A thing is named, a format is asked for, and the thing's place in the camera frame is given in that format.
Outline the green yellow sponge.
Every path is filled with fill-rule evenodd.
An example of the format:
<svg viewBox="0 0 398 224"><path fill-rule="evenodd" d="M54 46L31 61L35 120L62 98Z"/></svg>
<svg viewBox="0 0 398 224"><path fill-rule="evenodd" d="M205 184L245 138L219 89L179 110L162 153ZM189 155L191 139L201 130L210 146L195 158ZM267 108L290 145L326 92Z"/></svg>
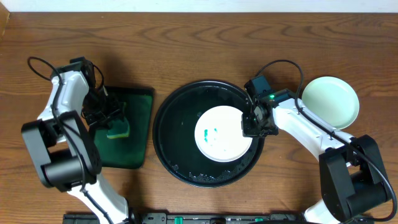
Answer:
<svg viewBox="0 0 398 224"><path fill-rule="evenodd" d="M118 138L129 137L130 124L129 124L129 121L127 120L127 118L125 116L125 112L124 112L126 109L126 106L127 106L127 103L123 102L121 115L115 119L112 119L108 123L109 129L106 134L106 137L108 139L118 139Z"/></svg>

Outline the white plate green stains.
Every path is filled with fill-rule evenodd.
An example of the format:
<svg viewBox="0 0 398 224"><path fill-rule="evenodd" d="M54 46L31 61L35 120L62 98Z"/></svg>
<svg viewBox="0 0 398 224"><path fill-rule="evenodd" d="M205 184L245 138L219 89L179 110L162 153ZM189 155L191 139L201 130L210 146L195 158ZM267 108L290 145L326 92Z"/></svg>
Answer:
<svg viewBox="0 0 398 224"><path fill-rule="evenodd" d="M243 112L232 106L216 106L202 114L194 136L200 152L216 162L231 162L250 148L252 138L243 136Z"/></svg>

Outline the mint green plate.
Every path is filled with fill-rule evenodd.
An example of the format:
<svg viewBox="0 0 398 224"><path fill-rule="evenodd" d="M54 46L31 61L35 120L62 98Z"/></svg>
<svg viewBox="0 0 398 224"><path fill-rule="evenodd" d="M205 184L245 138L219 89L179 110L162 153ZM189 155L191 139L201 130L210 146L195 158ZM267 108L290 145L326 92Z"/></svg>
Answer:
<svg viewBox="0 0 398 224"><path fill-rule="evenodd" d="M305 106L337 129L354 123L359 115L359 98L354 89L336 77L312 80L302 93Z"/></svg>

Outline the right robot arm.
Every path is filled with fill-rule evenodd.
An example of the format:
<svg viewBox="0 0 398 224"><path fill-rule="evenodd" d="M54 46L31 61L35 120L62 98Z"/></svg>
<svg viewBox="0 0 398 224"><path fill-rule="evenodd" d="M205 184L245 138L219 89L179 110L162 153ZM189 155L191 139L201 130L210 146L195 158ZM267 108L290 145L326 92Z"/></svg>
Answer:
<svg viewBox="0 0 398 224"><path fill-rule="evenodd" d="M387 178L384 163L373 138L354 137L335 129L305 107L288 89L273 90L263 76L244 86L251 110L242 116L246 137L264 138L283 130L293 136L318 161L322 198L303 213L310 223L376 222L364 213L397 197Z"/></svg>

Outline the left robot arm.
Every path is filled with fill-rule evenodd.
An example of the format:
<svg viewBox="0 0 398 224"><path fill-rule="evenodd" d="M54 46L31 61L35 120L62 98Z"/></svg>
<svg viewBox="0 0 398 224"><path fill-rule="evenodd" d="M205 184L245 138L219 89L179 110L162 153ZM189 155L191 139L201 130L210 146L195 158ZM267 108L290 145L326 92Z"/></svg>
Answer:
<svg viewBox="0 0 398 224"><path fill-rule="evenodd" d="M99 68L84 57L52 67L52 91L35 121L23 124L22 138L41 183L82 201L100 223L134 223L128 201L101 173L102 162L90 131L110 138L129 136L125 103L96 84Z"/></svg>

